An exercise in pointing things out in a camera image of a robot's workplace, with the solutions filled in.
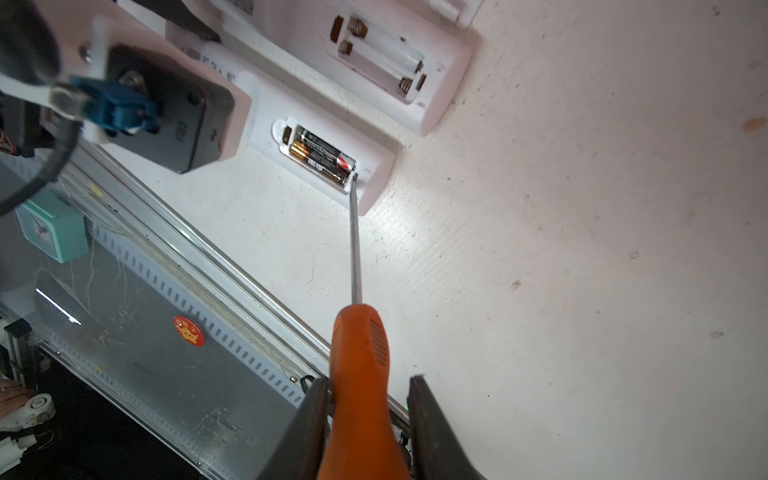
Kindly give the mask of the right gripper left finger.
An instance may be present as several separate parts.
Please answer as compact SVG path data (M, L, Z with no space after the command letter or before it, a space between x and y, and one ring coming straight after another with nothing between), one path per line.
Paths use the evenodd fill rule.
M315 480L328 437L329 379L316 379L267 464L262 479Z

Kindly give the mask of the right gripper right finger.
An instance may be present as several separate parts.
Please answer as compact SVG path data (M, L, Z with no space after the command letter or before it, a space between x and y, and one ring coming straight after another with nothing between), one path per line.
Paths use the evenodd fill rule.
M483 479L443 414L426 379L410 379L407 398L415 479Z

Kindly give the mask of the orange handled screwdriver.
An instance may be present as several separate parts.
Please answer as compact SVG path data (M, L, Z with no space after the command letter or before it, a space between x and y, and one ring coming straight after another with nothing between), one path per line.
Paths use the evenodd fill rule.
M357 177L350 184L351 304L334 322L329 373L334 403L320 479L408 479L388 404L390 355L378 312L363 301Z

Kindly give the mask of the white remote with batteries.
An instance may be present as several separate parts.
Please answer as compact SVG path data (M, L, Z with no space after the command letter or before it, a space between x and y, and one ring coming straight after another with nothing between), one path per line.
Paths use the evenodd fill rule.
M432 132L471 48L397 1L217 1L215 7L412 132Z

